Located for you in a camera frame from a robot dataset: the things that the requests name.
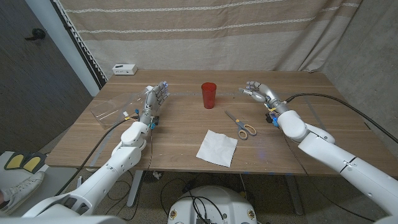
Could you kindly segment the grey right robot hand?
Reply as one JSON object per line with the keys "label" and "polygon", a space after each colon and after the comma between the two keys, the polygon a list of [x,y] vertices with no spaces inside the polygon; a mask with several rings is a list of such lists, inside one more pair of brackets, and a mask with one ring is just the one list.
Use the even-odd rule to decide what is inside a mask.
{"label": "grey right robot hand", "polygon": [[247,82],[247,87],[239,88],[239,92],[249,95],[257,102],[264,103],[269,109],[274,109],[276,113],[282,114],[289,110],[279,96],[263,83],[256,81]]}

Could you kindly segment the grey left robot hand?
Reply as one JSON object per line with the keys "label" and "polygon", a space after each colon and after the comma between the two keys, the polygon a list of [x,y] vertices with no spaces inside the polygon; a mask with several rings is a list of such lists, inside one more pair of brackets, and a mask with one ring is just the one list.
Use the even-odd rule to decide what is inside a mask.
{"label": "grey left robot hand", "polygon": [[169,96],[168,83],[160,82],[156,86],[147,86],[145,90],[145,100],[139,121],[150,124],[152,118],[158,115],[158,110]]}

